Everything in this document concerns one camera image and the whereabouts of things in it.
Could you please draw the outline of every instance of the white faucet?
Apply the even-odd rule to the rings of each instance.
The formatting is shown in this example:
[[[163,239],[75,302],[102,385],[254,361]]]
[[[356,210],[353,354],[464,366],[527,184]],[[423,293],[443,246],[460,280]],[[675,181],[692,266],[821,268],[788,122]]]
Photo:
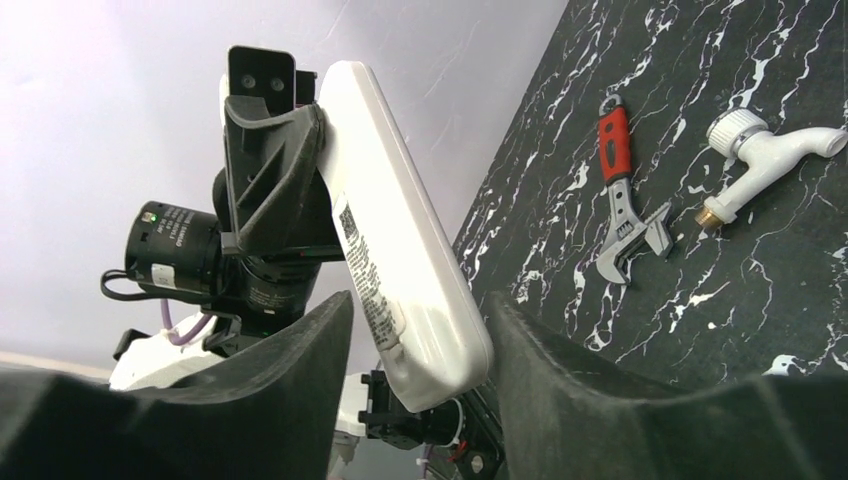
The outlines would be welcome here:
[[[774,135],[764,120],[749,110],[735,108],[710,125],[707,139],[710,147],[725,157],[748,164],[748,171],[718,197],[707,198],[695,217],[701,227],[714,230],[736,220],[736,212],[743,205],[789,173],[804,156],[835,156],[848,143],[848,132],[813,127]]]

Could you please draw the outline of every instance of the brass threaded connector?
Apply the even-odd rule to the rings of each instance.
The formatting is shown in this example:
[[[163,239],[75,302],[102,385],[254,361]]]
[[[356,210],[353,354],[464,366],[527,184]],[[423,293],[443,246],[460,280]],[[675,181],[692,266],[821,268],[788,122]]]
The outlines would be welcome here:
[[[707,207],[704,207],[697,215],[695,215],[695,221],[698,222],[698,225],[700,225],[701,228],[707,231],[716,230],[724,225],[724,222]]]

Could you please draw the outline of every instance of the screw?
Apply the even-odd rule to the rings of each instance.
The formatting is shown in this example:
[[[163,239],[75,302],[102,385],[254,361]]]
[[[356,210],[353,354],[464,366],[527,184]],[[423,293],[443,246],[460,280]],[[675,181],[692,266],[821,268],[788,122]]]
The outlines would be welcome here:
[[[483,471],[483,457],[480,455],[474,455],[474,458],[471,459],[471,470],[474,473],[480,473]]]

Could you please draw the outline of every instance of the marble countertop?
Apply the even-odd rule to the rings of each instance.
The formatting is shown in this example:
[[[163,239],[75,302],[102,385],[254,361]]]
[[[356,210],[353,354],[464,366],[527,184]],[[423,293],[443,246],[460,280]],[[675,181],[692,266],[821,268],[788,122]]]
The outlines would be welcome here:
[[[509,291],[563,337],[687,389],[848,373],[848,152],[806,157],[717,234],[694,221],[746,171],[707,145],[722,112],[746,107],[778,134],[848,126],[845,25],[842,1],[569,2],[455,243],[475,298]],[[637,212],[671,201],[675,240],[666,259],[634,255],[626,287],[593,265],[612,92]]]

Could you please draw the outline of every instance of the black cable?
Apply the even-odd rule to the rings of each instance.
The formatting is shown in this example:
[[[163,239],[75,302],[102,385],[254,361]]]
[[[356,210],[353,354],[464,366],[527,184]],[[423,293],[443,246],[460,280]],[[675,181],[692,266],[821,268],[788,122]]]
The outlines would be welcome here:
[[[210,303],[218,299],[217,295],[205,295],[193,299],[186,299],[183,296],[170,295],[167,293],[147,293],[147,292],[139,292],[139,293],[120,293],[114,290],[111,290],[106,286],[107,283],[112,280],[121,280],[127,279],[127,272],[123,270],[106,270],[103,272],[103,275],[100,276],[100,292],[103,293],[107,298],[112,300],[117,300],[119,302],[137,302],[140,300],[176,300],[183,303],[188,303],[190,305],[200,305],[203,303]]]

